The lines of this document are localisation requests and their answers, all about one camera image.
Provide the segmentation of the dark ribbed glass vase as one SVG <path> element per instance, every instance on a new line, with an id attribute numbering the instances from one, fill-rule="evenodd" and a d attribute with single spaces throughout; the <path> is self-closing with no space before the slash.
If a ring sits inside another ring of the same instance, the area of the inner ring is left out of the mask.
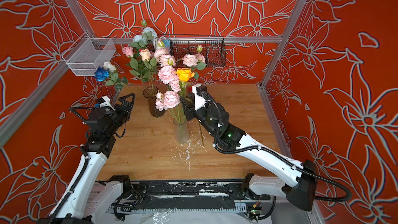
<path id="1" fill-rule="evenodd" d="M 147 87 L 144 91 L 143 91 L 143 96 L 147 99 L 148 101 L 148 106 L 149 106 L 149 111 L 150 111 L 150 115 L 154 118 L 160 118 L 164 115 L 164 111 L 160 111 L 156 108 L 156 94 L 158 93 L 158 88 L 151 86 L 151 87 Z"/>

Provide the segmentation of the blue rose stem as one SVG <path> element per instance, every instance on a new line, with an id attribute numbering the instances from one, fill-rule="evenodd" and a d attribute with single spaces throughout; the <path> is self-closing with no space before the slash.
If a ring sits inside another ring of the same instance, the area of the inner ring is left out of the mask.
<path id="1" fill-rule="evenodd" d="M 129 85 L 125 76 L 120 76 L 116 69 L 111 70 L 110 67 L 98 67 L 94 73 L 94 78 L 98 82 L 102 82 L 105 86 L 113 86 L 116 90 L 121 90 L 123 88 L 134 90 L 134 88 Z"/>

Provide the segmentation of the white rose stem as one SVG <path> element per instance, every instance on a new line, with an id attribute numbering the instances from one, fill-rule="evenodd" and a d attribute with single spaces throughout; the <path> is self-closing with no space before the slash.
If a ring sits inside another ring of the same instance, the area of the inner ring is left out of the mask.
<path id="1" fill-rule="evenodd" d="M 121 90 L 123 88 L 128 88 L 133 90 L 133 86 L 129 84 L 125 76 L 120 76 L 116 66 L 111 62 L 105 62 L 103 64 L 103 69 L 108 73 L 105 79 L 106 86 L 113 86 L 116 90 Z"/>

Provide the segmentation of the clear glass vase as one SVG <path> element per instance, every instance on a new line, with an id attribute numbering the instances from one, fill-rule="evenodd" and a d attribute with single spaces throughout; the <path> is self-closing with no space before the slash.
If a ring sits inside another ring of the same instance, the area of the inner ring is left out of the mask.
<path id="1" fill-rule="evenodd" d="M 178 122 L 176 119 L 173 120 L 175 139 L 179 144 L 185 144 L 189 141 L 189 130 L 187 121 Z"/>

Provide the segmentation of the large pink peony stem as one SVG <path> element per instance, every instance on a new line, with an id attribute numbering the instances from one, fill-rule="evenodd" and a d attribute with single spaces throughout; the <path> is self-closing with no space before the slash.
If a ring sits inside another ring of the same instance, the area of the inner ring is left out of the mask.
<path id="1" fill-rule="evenodd" d="M 184 117 L 180 102 L 180 96 L 174 91 L 167 91 L 165 93 L 158 93 L 155 95 L 155 107 L 159 111 L 168 111 L 174 118 L 176 124 L 184 123 Z"/>

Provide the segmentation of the peach rose stem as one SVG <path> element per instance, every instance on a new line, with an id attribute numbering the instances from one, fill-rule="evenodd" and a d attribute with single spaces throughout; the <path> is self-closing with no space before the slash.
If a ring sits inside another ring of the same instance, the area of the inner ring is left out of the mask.
<path id="1" fill-rule="evenodd" d="M 151 61 L 151 53 L 148 49 L 142 49 L 140 51 L 140 56 L 143 61 L 144 65 L 144 70 L 143 70 L 143 77 L 145 79 L 148 79 L 149 87 L 151 90 L 151 94 L 153 94 L 154 89 L 153 89 L 153 74 L 152 74 L 152 65 L 150 63 Z"/>

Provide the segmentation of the orange yellow rose stem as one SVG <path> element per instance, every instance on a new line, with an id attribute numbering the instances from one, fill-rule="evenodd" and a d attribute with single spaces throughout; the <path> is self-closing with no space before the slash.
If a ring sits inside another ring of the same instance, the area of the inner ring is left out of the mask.
<path id="1" fill-rule="evenodd" d="M 179 68 L 176 71 L 177 77 L 179 79 L 179 87 L 180 87 L 180 96 L 187 96 L 187 86 L 189 84 L 189 80 L 195 76 L 195 72 L 190 68 Z"/>

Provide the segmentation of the pink carnation spray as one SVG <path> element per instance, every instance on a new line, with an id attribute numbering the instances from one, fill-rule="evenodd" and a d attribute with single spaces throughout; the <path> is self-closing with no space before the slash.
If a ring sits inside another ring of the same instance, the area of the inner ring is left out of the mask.
<path id="1" fill-rule="evenodd" d="M 207 63 L 206 63 L 206 58 L 205 58 L 204 54 L 202 53 L 202 51 L 203 51 L 203 46 L 198 45 L 196 54 L 193 54 L 193 55 L 188 54 L 182 58 L 183 64 L 187 68 L 192 69 L 193 72 L 203 70 L 207 66 Z M 198 74 L 198 72 L 195 72 L 194 79 L 198 79 L 198 78 L 199 78 L 199 74 Z"/>
<path id="2" fill-rule="evenodd" d="M 160 67 L 158 69 L 158 72 L 164 66 L 172 66 L 176 70 L 176 68 L 175 68 L 176 60 L 175 60 L 174 56 L 171 55 L 170 49 L 165 48 L 163 40 L 164 40 L 164 38 L 157 38 L 156 41 L 154 41 L 154 47 L 155 47 L 154 58 L 157 62 L 157 65 Z"/>

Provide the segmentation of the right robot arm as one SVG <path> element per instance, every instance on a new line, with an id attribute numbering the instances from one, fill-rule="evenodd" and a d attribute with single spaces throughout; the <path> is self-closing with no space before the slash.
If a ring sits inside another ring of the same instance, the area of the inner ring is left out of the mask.
<path id="1" fill-rule="evenodd" d="M 197 119 L 214 138 L 213 147 L 225 155 L 247 158 L 276 175 L 282 183 L 267 184 L 258 175 L 250 175 L 247 188 L 257 196 L 284 197 L 295 207 L 311 211 L 315 200 L 345 202 L 352 198 L 351 191 L 341 183 L 316 174 L 316 166 L 306 160 L 300 162 L 286 157 L 256 141 L 244 130 L 229 122 L 229 113 L 208 92 L 201 96 L 194 93 L 188 99 L 181 98 L 183 111 L 188 120 Z M 319 181 L 341 189 L 342 197 L 323 197 L 316 194 Z"/>

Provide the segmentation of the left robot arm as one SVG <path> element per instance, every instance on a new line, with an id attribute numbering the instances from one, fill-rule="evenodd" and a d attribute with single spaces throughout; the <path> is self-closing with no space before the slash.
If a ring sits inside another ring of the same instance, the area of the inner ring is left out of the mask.
<path id="1" fill-rule="evenodd" d="M 128 175 L 115 175 L 105 182 L 104 189 L 93 199 L 89 196 L 102 167 L 110 157 L 117 131 L 125 125 L 134 107 L 135 94 L 122 96 L 111 105 L 106 96 L 98 99 L 97 106 L 83 122 L 89 127 L 87 141 L 81 145 L 79 165 L 61 200 L 39 224 L 98 224 L 108 209 L 133 187 Z"/>

